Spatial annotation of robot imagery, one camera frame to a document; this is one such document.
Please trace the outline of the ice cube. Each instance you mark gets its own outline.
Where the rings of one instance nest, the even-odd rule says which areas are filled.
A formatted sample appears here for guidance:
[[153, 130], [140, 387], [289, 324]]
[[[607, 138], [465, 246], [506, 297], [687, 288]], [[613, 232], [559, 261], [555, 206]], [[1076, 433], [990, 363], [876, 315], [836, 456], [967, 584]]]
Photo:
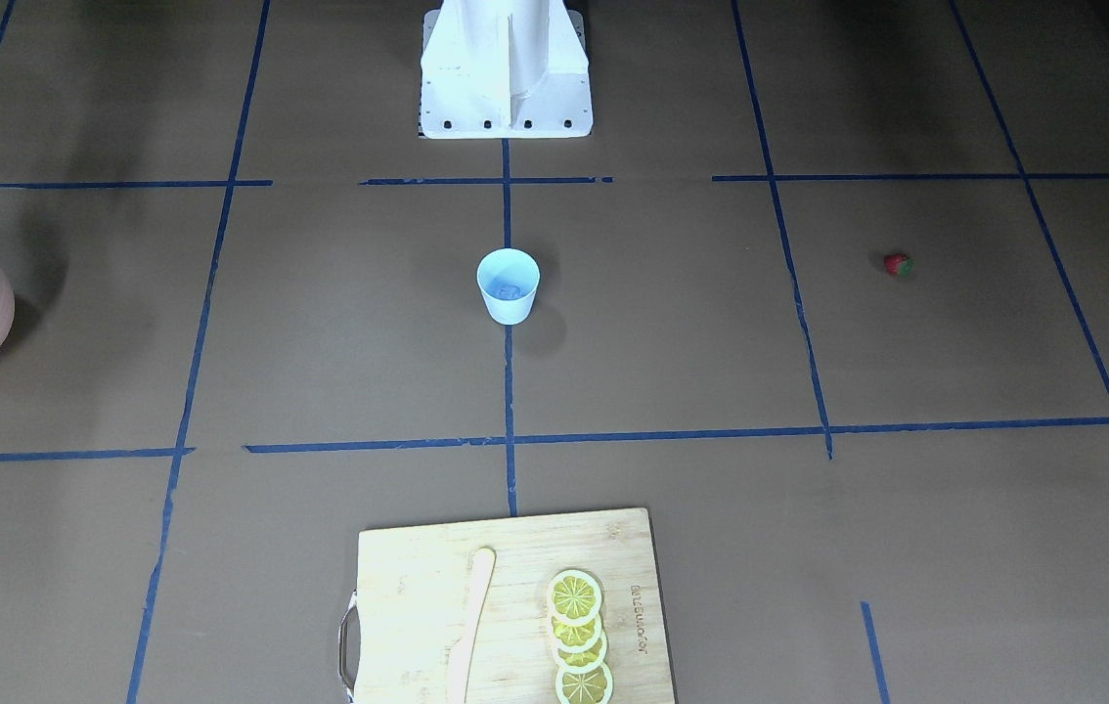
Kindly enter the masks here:
[[527, 297], [528, 293], [526, 286], [501, 282], [495, 286], [492, 295], [498, 300], [519, 300]]

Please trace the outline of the light blue plastic cup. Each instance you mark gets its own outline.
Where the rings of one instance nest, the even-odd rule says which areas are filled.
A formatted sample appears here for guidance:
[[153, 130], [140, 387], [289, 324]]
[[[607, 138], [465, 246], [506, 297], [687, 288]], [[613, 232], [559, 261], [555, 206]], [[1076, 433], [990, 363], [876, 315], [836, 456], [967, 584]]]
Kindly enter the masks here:
[[540, 264], [531, 254], [513, 246], [484, 255], [475, 269], [475, 283], [489, 317], [503, 326], [527, 320], [540, 280]]

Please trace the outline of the lemon slice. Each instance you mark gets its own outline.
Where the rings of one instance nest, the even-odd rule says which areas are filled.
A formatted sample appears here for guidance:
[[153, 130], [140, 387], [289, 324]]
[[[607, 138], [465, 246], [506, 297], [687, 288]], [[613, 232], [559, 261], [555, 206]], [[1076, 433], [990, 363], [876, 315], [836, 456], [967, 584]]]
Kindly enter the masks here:
[[577, 654], [596, 647], [603, 634], [602, 618], [596, 616], [586, 624], [569, 625], [559, 618], [549, 619], [549, 634], [554, 651]]
[[576, 651], [567, 649], [558, 637], [552, 640], [554, 663], [559, 669], [567, 670], [571, 674], [586, 674], [592, 670], [602, 667], [606, 663], [608, 651], [609, 640], [606, 634], [596, 637], [596, 640], [586, 644], [586, 647]]
[[554, 674], [554, 696], [562, 704], [609, 703], [613, 691], [614, 677], [607, 664], [586, 672], [562, 667]]
[[580, 569], [564, 569], [551, 578], [545, 599], [551, 619], [566, 628], [583, 628], [599, 618], [603, 606], [602, 585]]

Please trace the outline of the bamboo cutting board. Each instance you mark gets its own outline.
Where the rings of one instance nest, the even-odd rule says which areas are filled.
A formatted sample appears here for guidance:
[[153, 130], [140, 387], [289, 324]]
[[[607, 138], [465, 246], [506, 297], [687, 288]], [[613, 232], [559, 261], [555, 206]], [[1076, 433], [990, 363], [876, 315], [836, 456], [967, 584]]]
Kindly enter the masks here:
[[390, 527], [362, 532], [357, 586], [340, 619], [350, 703], [447, 703], [447, 656], [461, 637], [474, 553], [496, 565], [475, 637], [465, 703], [559, 703], [547, 584], [564, 569], [594, 575], [609, 640], [609, 703], [674, 703], [651, 517], [642, 507]]

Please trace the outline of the yellow plastic knife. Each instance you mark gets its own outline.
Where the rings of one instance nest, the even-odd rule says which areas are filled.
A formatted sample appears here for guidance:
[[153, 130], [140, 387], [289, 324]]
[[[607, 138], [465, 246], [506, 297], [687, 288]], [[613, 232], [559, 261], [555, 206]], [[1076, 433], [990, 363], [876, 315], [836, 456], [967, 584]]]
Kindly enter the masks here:
[[496, 554], [491, 548], [482, 547], [472, 557], [468, 581], [466, 581], [466, 609], [461, 637], [452, 644], [447, 656], [446, 691], [447, 703], [465, 703], [466, 688], [472, 669], [474, 647], [477, 641], [480, 618], [496, 565]]

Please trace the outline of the red strawberry on table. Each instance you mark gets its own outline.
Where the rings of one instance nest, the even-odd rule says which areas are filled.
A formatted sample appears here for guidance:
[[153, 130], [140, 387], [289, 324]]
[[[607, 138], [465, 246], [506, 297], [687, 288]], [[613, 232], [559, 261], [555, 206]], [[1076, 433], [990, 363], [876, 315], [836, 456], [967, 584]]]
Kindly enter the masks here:
[[891, 277], [904, 278], [910, 276], [913, 261], [907, 253], [891, 252], [882, 258], [882, 267]]

